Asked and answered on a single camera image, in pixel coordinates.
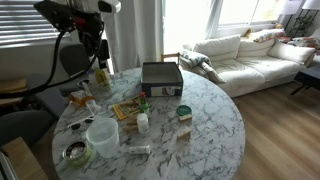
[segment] white marble table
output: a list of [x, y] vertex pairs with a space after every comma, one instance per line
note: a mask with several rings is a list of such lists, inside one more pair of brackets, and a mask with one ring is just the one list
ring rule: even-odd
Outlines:
[[[83, 167], [69, 167], [61, 154], [71, 141], [85, 139], [83, 125], [77, 131], [67, 125], [90, 115], [84, 107], [70, 104], [61, 116], [54, 133], [53, 161], [59, 177], [64, 179], [231, 179], [236, 172], [245, 147], [242, 117], [233, 101], [210, 81], [183, 71], [181, 97], [148, 98], [152, 105], [149, 132], [125, 134], [125, 123], [119, 122], [120, 143], [115, 156], [101, 157], [95, 150]], [[111, 90], [95, 90], [94, 96], [102, 110], [97, 118], [112, 117], [113, 104], [138, 95], [141, 69], [120, 72]], [[176, 108], [192, 108], [192, 123], [180, 123]], [[176, 141], [185, 128], [192, 130], [191, 139]], [[129, 155], [129, 146], [150, 145], [150, 155]]]

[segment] window blind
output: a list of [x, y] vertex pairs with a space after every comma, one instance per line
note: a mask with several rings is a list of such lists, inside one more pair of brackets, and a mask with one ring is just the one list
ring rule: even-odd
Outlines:
[[59, 31], [34, 9], [33, 4], [39, 1], [0, 0], [0, 45], [58, 37]]

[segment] can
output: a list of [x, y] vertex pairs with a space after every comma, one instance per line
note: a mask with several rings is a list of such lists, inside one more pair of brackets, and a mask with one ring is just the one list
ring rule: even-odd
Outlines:
[[74, 167], [85, 165], [91, 156], [88, 143], [84, 140], [77, 140], [70, 143], [62, 152], [62, 157], [67, 163]]

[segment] white cup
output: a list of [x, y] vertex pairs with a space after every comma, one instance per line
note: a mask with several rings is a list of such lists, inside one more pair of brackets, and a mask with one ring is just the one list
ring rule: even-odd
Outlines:
[[101, 109], [101, 106], [97, 105], [96, 101], [93, 99], [86, 101], [86, 105], [93, 115], [97, 114]]
[[101, 156], [112, 157], [119, 143], [117, 121], [111, 118], [95, 120], [88, 128], [86, 138]]

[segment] cardboard box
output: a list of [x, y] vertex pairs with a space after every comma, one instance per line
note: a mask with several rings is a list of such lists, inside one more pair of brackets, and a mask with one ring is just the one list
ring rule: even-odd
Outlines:
[[181, 96], [183, 78], [175, 62], [143, 63], [141, 86], [147, 97]]

